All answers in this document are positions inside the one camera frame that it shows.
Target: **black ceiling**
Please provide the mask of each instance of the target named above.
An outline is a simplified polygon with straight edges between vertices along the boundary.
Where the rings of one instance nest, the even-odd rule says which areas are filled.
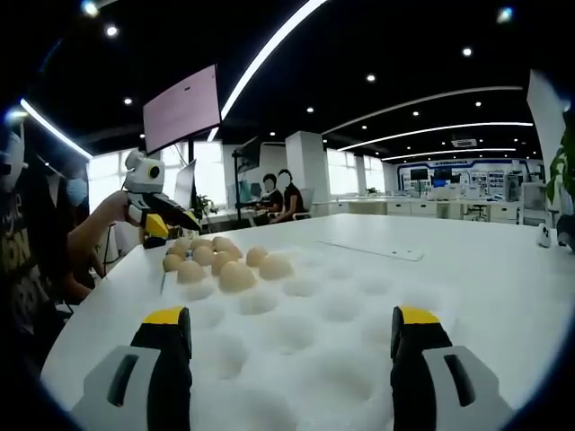
[[[305,1],[202,3],[119,0],[103,7],[95,19],[78,9],[26,98],[94,154],[142,145],[138,135],[146,102],[216,63],[223,107],[260,48]],[[497,12],[504,5],[515,7],[514,19],[497,24]],[[425,101],[335,130],[325,136],[326,146],[341,148],[471,122],[531,122],[526,104],[531,68],[543,69],[565,95],[575,89],[575,62],[565,61],[571,49],[568,7],[572,6],[550,2],[329,0],[254,76],[218,138],[224,144],[240,144],[274,131],[273,139],[283,141],[298,130],[322,133],[421,97],[492,85],[523,90]],[[119,28],[116,39],[104,34],[108,23]],[[471,57],[462,56],[464,47],[473,49]],[[368,83],[367,74],[376,75],[376,82]],[[134,104],[125,106],[125,97]],[[313,114],[306,112],[308,106],[314,107]],[[418,117],[412,115],[414,110]],[[86,143],[95,133],[124,127],[129,133]],[[481,138],[483,147],[516,147],[520,157],[539,154],[535,128],[518,127],[426,133],[354,151],[380,156],[439,151],[446,149],[441,142],[449,143],[454,134]]]

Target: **pink screen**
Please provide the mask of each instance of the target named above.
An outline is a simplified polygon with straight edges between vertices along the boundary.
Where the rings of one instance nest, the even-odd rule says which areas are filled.
[[[146,150],[150,154],[220,122],[216,67],[177,83],[144,106]]]

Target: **dark hair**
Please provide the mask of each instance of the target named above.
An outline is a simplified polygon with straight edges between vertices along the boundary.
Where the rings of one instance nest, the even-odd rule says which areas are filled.
[[[276,187],[276,184],[278,183],[278,179],[276,178],[276,176],[273,173],[266,173],[263,176],[263,182],[266,182],[267,180],[271,180],[273,182],[273,186]]]
[[[282,173],[286,173],[287,175],[289,175],[289,180],[290,180],[290,181],[293,181],[293,180],[294,180],[293,175],[292,175],[291,172],[288,171],[287,169],[282,169],[281,171],[279,171],[278,176],[281,175]]]

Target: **robotic arm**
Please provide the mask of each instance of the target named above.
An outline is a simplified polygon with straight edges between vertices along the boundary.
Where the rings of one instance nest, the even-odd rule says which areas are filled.
[[[201,226],[190,210],[180,207],[162,193],[165,174],[162,161],[144,157],[134,150],[126,159],[126,167],[128,174],[124,187],[128,195],[128,215],[146,232],[166,238],[166,224],[200,230]]]

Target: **white foam egg tray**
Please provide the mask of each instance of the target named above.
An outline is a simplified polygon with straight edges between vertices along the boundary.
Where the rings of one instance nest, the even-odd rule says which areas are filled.
[[[256,287],[235,295],[210,267],[190,285],[166,274],[164,305],[190,309],[193,431],[390,426],[393,308],[429,310],[449,333],[454,305],[354,251],[317,247],[280,251],[294,276],[270,282],[254,269]]]

